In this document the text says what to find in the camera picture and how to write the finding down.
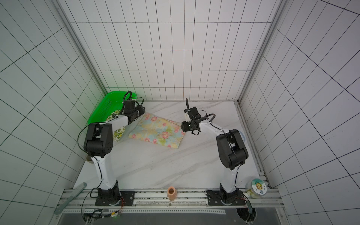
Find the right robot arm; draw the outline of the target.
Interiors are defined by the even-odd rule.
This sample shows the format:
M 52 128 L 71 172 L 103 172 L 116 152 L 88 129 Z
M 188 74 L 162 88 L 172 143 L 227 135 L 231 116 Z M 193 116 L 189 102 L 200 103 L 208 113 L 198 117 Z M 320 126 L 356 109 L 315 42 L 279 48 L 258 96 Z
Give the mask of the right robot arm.
M 185 121 L 181 123 L 183 132 L 195 134 L 197 131 L 205 133 L 216 139 L 217 151 L 222 165 L 225 167 L 224 176 L 219 185 L 219 200 L 223 205 L 246 204 L 243 192 L 237 187 L 236 181 L 239 168 L 248 159 L 248 151 L 240 131 L 228 130 L 213 123 L 214 113 L 201 116 L 196 107 L 186 107 L 184 110 Z

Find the pastel floral skirt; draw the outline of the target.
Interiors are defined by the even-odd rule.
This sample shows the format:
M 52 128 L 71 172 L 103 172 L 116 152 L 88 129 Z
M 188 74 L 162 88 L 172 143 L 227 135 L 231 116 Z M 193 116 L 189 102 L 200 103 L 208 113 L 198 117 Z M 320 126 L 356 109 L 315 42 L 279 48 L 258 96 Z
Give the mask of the pastel floral skirt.
M 182 131 L 179 122 L 167 120 L 147 112 L 128 137 L 178 149 L 184 136 L 185 132 Z

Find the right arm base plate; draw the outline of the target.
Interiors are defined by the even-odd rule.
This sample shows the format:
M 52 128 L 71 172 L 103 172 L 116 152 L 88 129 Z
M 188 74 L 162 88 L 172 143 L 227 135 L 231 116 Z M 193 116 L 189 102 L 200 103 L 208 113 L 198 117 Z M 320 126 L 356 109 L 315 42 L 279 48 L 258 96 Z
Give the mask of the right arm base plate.
M 235 190 L 232 193 L 219 190 L 207 190 L 205 192 L 209 206 L 244 206 L 243 192 Z

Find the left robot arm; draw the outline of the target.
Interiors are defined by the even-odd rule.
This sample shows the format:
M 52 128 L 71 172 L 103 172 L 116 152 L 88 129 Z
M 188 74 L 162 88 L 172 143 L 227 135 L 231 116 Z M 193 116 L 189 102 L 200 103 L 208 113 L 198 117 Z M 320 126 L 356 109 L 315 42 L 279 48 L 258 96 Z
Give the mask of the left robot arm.
M 83 148 L 94 162 L 100 180 L 96 206 L 121 204 L 122 195 L 110 159 L 113 135 L 115 131 L 136 121 L 143 114 L 145 114 L 143 104 L 130 98 L 123 101 L 119 115 L 113 115 L 109 121 L 91 123 L 88 126 Z

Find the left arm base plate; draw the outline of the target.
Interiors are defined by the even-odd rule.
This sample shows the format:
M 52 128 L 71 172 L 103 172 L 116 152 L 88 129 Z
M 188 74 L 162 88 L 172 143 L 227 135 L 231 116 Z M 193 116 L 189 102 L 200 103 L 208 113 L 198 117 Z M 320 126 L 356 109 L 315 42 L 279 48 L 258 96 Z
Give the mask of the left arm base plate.
M 95 201 L 96 206 L 132 206 L 134 202 L 135 191 L 120 191 L 119 197 L 98 196 Z

